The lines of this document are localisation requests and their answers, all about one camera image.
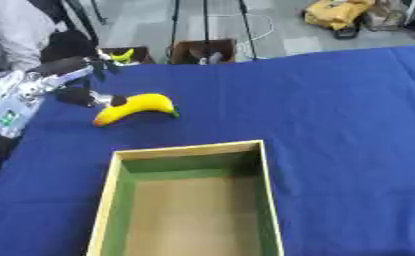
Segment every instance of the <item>wooden box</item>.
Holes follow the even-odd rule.
[[[263,141],[115,152],[87,255],[283,255]]]

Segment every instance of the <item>small banana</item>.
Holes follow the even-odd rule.
[[[131,62],[132,55],[134,55],[134,48],[127,50],[125,53],[121,55],[114,55],[113,53],[111,53],[110,57],[114,61],[129,63]]]
[[[158,111],[179,117],[173,102],[165,95],[157,93],[139,94],[128,97],[120,106],[108,106],[98,113],[93,121],[95,126],[105,126],[126,116],[143,111]]]

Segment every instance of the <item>floor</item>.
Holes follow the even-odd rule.
[[[169,45],[174,0],[97,0],[105,17],[106,26],[94,18],[90,0],[81,0],[87,6],[101,46],[121,47],[147,45],[152,56],[165,63]],[[261,58],[289,56],[308,52],[355,48],[373,48],[415,44],[405,31],[361,31],[353,40],[336,40],[330,32],[305,24],[300,11],[312,0],[245,0],[249,23],[257,54]],[[239,15],[238,0],[209,0],[211,38],[238,39],[237,61],[249,60],[250,50]],[[203,39],[202,0],[181,0],[177,40]]]

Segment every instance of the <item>robotic hand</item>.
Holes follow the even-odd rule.
[[[74,57],[44,64],[28,72],[14,71],[0,78],[0,163],[9,155],[24,129],[43,104],[45,96],[55,93],[65,103],[83,107],[101,105],[93,124],[104,126],[141,111],[178,113],[169,98],[161,94],[131,97],[102,95],[87,87],[67,87],[90,74],[103,78],[102,71],[115,72],[107,60]]]

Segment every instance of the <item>yellow bag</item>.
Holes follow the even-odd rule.
[[[374,4],[375,0],[319,0],[305,10],[305,22],[340,30]]]

